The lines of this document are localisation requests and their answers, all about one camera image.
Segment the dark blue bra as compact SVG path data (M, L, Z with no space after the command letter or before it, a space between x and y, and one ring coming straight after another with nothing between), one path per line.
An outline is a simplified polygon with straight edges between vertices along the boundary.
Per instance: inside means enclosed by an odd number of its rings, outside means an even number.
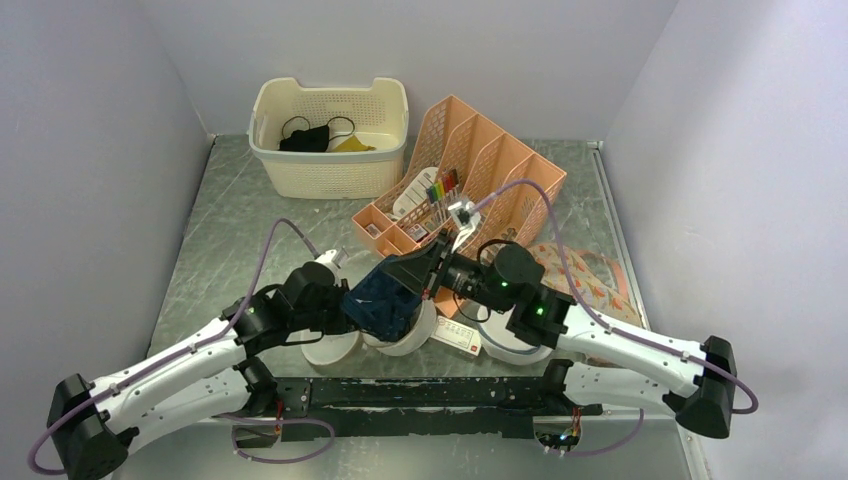
M341 308L361 331L393 343L409 332L422 301L419 294L381 273L377 269L380 264L343 295Z

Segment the white mesh laundry bag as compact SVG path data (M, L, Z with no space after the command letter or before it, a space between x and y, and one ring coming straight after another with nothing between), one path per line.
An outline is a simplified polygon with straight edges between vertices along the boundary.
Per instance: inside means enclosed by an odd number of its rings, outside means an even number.
M354 330L341 335L304 331L300 351L313 366L330 366L367 346L390 357L402 357L422 347L437 326L433 301L401 293L363 298L343 297L343 312Z

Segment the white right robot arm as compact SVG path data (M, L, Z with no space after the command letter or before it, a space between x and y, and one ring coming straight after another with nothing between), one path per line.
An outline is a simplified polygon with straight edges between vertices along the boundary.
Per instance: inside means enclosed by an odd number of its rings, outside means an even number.
M379 269L425 299L447 289L506 315L506 331L527 345L612 363L606 369L551 361L539 389L550 413L621 405L669 415L704 437L730 434L735 360L722 338L675 339L584 308L573 296L544 285L544 267L516 243L482 263L454 252L451 234L442 232L421 249L389 257Z

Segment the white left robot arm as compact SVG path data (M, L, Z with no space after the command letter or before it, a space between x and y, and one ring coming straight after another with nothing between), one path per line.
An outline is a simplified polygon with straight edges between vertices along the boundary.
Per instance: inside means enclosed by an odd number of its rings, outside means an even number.
M88 381L79 374L54 390L46 437L70 479L102 479L175 430L218 416L279 419L283 388L259 354L292 345L301 331L346 334L348 285L325 253L285 282L251 286L199 331L142 362Z

